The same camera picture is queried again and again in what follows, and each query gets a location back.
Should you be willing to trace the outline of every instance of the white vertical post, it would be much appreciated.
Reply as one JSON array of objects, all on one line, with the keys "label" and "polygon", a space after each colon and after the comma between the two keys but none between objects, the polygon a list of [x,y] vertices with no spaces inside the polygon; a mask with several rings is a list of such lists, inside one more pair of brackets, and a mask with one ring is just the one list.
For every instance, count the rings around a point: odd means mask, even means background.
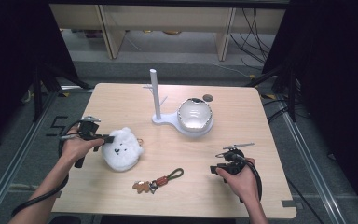
[{"label": "white vertical post", "polygon": [[153,90],[153,97],[155,102],[156,119],[161,119],[161,114],[159,111],[157,72],[155,69],[150,69],[150,78],[152,80],[152,90]]}]

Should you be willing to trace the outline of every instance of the white bowl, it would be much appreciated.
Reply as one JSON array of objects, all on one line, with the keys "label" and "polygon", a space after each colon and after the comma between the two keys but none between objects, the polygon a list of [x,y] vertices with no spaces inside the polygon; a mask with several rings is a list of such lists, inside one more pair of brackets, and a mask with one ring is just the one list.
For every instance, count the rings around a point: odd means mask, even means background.
[{"label": "white bowl", "polygon": [[212,120],[212,110],[209,105],[198,98],[184,101],[177,112],[181,127],[188,132],[205,131]]}]

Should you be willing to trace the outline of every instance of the keychain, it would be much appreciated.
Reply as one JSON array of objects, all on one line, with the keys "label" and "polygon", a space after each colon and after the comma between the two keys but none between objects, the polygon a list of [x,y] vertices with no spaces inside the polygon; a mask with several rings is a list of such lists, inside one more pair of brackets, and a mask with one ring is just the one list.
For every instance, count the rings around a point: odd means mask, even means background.
[{"label": "keychain", "polygon": [[149,181],[135,181],[132,188],[137,189],[138,193],[141,193],[144,191],[145,193],[151,191],[153,194],[155,191],[166,184],[168,184],[168,181],[173,180],[175,178],[178,178],[182,176],[184,173],[184,170],[182,168],[177,168],[176,170],[172,171],[169,175],[165,175],[160,177],[157,180],[153,180],[152,182]]}]

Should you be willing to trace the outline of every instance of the wooden tabletop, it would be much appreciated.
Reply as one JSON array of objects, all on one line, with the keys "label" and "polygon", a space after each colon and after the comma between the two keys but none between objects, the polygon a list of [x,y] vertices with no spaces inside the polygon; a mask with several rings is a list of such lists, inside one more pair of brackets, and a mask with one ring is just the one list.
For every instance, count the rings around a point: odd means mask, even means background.
[{"label": "wooden tabletop", "polygon": [[[293,218],[294,207],[282,164],[269,129],[258,92],[253,88],[158,85],[161,114],[175,112],[187,98],[210,94],[213,127],[199,138],[179,133],[171,125],[156,125],[153,95],[141,84],[98,84],[84,116],[100,119],[98,133],[129,127],[143,140],[145,153],[129,171],[115,172],[101,150],[90,152],[83,168],[73,168],[69,182],[53,212],[170,217],[248,217],[243,203],[210,166],[222,163],[215,155],[223,147],[255,143],[240,148],[256,159],[263,183],[262,204],[268,218]],[[155,194],[138,194],[135,181],[152,181],[183,168],[182,177],[170,181]]]}]

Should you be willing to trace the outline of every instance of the white plush toy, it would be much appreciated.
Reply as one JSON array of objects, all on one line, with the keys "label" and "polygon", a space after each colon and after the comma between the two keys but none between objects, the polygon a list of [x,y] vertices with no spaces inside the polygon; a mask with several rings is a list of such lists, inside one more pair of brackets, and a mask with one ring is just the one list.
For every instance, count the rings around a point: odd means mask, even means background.
[{"label": "white plush toy", "polygon": [[113,143],[102,146],[103,157],[107,164],[115,171],[126,171],[134,166],[144,149],[139,145],[130,128],[114,130],[110,134],[115,139]]}]

